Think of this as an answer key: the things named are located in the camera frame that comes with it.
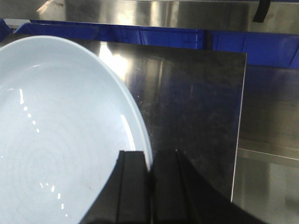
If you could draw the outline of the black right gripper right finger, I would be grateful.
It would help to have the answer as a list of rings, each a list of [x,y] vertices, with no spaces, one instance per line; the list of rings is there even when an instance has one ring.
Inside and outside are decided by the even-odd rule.
[[[153,161],[155,224],[261,224],[218,192],[178,151],[161,150]]]

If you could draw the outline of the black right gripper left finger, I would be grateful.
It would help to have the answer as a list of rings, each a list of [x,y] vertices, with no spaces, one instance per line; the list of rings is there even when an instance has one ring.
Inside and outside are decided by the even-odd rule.
[[[149,173],[141,151],[120,151],[104,188],[81,224],[149,224]]]

